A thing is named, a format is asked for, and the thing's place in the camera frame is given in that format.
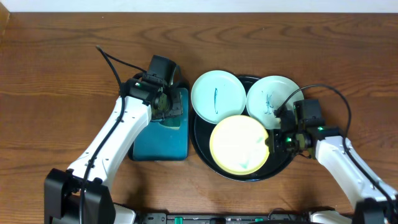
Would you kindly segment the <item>green yellow sponge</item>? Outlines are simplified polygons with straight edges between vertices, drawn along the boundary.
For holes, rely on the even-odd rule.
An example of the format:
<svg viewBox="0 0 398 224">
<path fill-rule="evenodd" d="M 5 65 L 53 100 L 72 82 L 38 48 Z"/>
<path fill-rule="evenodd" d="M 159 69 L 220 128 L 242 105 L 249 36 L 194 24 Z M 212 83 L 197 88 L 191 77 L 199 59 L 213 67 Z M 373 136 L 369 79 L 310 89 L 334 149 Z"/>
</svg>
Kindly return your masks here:
<svg viewBox="0 0 398 224">
<path fill-rule="evenodd" d="M 160 122 L 160 125 L 164 126 L 165 128 L 178 130 L 180 129 L 181 120 L 178 117 L 165 118 Z"/>
</svg>

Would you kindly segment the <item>yellow plate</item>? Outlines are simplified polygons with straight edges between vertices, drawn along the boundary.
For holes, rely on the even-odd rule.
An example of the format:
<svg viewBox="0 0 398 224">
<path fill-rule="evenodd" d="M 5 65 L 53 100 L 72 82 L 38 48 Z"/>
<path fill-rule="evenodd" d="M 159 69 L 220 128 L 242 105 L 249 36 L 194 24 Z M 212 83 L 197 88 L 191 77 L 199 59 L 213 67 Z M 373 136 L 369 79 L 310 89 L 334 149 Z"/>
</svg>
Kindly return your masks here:
<svg viewBox="0 0 398 224">
<path fill-rule="evenodd" d="M 256 119 L 245 115 L 230 116 L 212 130 L 210 153 L 215 163 L 229 174 L 253 174 L 269 158 L 268 138 L 265 127 Z"/>
</svg>

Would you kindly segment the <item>light green plate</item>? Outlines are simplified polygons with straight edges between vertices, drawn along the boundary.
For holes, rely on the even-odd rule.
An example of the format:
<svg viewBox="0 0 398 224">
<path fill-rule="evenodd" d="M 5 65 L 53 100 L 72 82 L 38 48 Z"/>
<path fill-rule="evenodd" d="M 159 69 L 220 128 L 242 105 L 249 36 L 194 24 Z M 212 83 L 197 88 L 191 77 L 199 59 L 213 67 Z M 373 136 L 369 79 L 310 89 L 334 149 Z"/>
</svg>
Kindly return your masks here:
<svg viewBox="0 0 398 224">
<path fill-rule="evenodd" d="M 282 103 L 300 87 L 291 79 L 268 76 L 258 80 L 247 93 L 246 109 L 266 129 L 280 129 L 280 119 L 274 115 Z"/>
</svg>

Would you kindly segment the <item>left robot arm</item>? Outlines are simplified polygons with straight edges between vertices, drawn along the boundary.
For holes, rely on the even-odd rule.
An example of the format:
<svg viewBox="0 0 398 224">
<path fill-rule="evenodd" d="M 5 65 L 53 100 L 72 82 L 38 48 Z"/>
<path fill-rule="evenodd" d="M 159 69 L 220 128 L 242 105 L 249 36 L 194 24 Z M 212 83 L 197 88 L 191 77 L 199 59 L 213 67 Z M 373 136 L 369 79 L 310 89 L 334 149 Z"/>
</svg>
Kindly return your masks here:
<svg viewBox="0 0 398 224">
<path fill-rule="evenodd" d="M 138 135 L 151 123 L 183 115 L 182 85 L 132 78 L 121 85 L 111 116 L 67 170 L 44 181 L 45 223 L 134 223 L 134 210 L 115 204 L 111 187 Z"/>
</svg>

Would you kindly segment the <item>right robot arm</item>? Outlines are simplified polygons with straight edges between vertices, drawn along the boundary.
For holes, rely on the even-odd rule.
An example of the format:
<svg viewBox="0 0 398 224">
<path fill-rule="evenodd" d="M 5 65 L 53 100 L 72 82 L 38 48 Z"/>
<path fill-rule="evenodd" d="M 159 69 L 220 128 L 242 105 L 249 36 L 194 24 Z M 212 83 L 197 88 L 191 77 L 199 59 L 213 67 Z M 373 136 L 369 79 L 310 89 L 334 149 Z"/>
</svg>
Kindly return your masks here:
<svg viewBox="0 0 398 224">
<path fill-rule="evenodd" d="M 275 129 L 265 144 L 271 154 L 281 151 L 296 156 L 309 152 L 333 176 L 353 206 L 352 218 L 322 211 L 310 215 L 312 223 L 397 223 L 397 190 L 370 169 L 340 128 Z"/>
</svg>

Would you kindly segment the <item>round black tray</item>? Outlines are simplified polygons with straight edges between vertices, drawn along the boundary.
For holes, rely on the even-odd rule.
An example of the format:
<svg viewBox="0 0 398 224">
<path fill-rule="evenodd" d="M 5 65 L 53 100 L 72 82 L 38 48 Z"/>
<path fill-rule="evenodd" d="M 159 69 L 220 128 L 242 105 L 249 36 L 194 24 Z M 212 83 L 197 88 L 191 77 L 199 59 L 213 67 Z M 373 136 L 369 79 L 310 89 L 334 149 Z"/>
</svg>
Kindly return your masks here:
<svg viewBox="0 0 398 224">
<path fill-rule="evenodd" d="M 244 89 L 246 90 L 246 99 L 247 93 L 250 87 L 253 86 L 258 80 L 262 78 L 258 77 L 250 77 L 250 76 L 240 76 L 237 77 L 243 84 Z M 286 107 L 288 110 L 292 110 L 293 102 L 297 100 L 303 99 L 303 93 L 298 92 L 292 99 L 290 99 L 286 103 Z M 239 115 L 249 116 L 246 106 L 244 111 Z M 195 148 L 195 151 L 200 156 L 202 161 L 213 171 L 226 177 L 228 179 L 237 180 L 241 182 L 255 182 L 260 180 L 265 180 L 270 177 L 273 177 L 284 170 L 292 161 L 294 156 L 290 156 L 285 153 L 275 153 L 273 155 L 269 155 L 266 163 L 255 173 L 248 175 L 233 175 L 223 171 L 213 160 L 210 153 L 210 136 L 212 130 L 215 128 L 217 124 L 211 124 L 201 119 L 199 115 L 196 114 L 195 110 L 192 111 L 192 123 L 190 125 L 190 132 L 192 134 L 192 144 Z"/>
</svg>

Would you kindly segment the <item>light blue plate left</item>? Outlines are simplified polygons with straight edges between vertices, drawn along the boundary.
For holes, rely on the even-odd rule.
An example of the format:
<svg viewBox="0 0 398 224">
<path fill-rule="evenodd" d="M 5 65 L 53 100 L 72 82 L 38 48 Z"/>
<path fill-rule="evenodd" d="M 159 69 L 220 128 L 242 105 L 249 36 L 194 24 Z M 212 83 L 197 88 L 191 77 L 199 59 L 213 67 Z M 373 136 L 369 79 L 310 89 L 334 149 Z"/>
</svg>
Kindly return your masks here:
<svg viewBox="0 0 398 224">
<path fill-rule="evenodd" d="M 246 106 L 246 90 L 232 73 L 212 70 L 202 74 L 191 90 L 192 106 L 196 114 L 211 124 L 239 115 Z"/>
</svg>

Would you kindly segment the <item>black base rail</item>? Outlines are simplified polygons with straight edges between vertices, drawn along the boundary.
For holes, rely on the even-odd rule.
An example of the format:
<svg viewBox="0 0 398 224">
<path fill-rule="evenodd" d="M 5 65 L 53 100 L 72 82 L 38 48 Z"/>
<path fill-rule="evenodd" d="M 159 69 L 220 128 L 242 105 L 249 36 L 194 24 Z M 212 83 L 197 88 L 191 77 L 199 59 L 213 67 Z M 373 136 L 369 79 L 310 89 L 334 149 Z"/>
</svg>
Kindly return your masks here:
<svg viewBox="0 0 398 224">
<path fill-rule="evenodd" d="M 306 216 L 273 213 L 271 215 L 192 215 L 139 213 L 133 224 L 262 224 L 310 223 Z"/>
</svg>

